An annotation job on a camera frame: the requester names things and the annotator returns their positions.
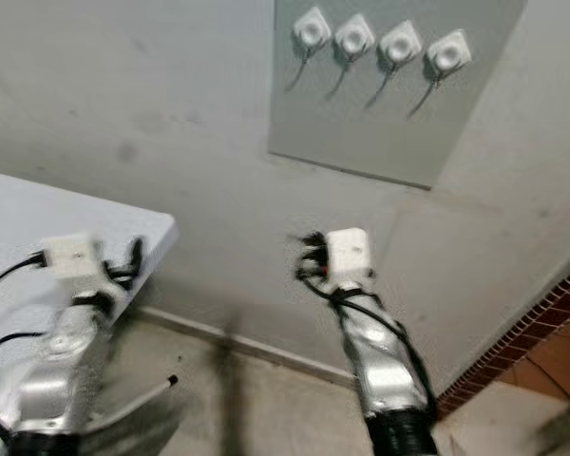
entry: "gray wall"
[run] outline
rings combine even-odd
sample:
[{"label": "gray wall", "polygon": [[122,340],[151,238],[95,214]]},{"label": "gray wall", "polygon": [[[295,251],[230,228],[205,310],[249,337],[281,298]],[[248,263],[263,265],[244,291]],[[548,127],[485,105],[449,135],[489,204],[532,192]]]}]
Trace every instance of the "gray wall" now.
[{"label": "gray wall", "polygon": [[265,153],[272,26],[270,0],[1,0],[0,172],[172,213],[162,308],[336,366],[287,236],[364,227],[441,389],[570,257],[570,0],[529,2],[430,193]]}]

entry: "brick border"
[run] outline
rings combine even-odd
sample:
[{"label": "brick border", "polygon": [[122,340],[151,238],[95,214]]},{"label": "brick border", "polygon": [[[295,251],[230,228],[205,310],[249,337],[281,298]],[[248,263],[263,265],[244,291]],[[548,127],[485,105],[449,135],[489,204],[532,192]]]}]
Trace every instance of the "brick border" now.
[{"label": "brick border", "polygon": [[441,417],[468,402],[570,321],[570,273],[438,398]]}]

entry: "baseboard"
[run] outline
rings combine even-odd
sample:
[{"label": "baseboard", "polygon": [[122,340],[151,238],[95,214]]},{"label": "baseboard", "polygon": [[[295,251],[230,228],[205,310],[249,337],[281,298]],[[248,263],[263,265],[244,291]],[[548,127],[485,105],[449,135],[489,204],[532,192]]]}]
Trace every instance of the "baseboard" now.
[{"label": "baseboard", "polygon": [[[226,337],[225,332],[218,328],[203,325],[202,323],[182,318],[169,312],[160,311],[153,307],[139,307],[135,309],[134,315],[141,320],[149,321],[169,330],[192,335],[212,343],[222,341]],[[326,364],[313,361],[312,359],[297,356],[288,351],[276,349],[275,347],[239,335],[233,336],[230,342],[237,352],[285,366],[294,371],[300,371],[346,388],[353,388],[354,386],[352,374],[345,370],[335,369]]]}]

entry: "white table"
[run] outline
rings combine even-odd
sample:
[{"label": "white table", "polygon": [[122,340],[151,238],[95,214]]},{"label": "white table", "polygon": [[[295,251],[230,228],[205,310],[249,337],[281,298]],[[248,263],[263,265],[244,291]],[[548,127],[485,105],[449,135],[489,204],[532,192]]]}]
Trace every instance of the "white table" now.
[{"label": "white table", "polygon": [[[142,275],[126,305],[178,237],[175,221],[167,214],[0,175],[0,271],[39,250],[42,238],[81,232],[100,239],[104,258],[114,264],[124,262],[132,238],[143,237]],[[17,271],[0,283],[0,337],[45,331],[66,304],[46,270]],[[116,309],[115,315],[126,305]],[[33,355],[29,340],[12,341],[0,349],[0,416],[7,422],[17,416],[14,392]]]}]

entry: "concrete floor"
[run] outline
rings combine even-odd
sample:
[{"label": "concrete floor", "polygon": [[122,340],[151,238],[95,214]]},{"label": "concrete floor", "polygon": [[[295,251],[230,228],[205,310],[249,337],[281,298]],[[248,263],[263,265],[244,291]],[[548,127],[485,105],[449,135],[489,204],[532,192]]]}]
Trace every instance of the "concrete floor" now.
[{"label": "concrete floor", "polygon": [[182,414],[161,456],[372,455],[353,391],[141,320],[120,326],[98,402],[109,411],[176,373]]}]

